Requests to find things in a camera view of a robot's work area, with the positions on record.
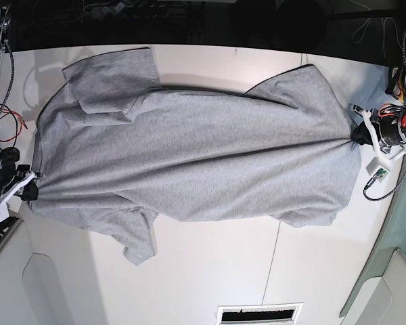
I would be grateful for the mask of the grey t-shirt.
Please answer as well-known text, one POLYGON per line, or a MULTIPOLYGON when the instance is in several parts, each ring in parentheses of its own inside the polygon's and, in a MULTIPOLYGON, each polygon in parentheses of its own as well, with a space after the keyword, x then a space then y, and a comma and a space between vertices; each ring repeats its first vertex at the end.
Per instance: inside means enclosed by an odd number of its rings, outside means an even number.
POLYGON ((39 114, 30 209, 113 237, 139 265, 157 216, 330 225, 361 167, 351 120, 314 65, 243 94, 160 82, 152 50, 85 58, 39 114))

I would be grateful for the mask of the white floor vent grille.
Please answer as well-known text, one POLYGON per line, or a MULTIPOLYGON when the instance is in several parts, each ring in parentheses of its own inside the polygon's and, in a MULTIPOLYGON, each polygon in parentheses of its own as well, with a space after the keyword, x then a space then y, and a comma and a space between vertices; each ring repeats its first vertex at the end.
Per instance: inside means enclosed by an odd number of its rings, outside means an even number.
POLYGON ((276 325, 297 323, 303 303, 219 306, 216 324, 276 325))

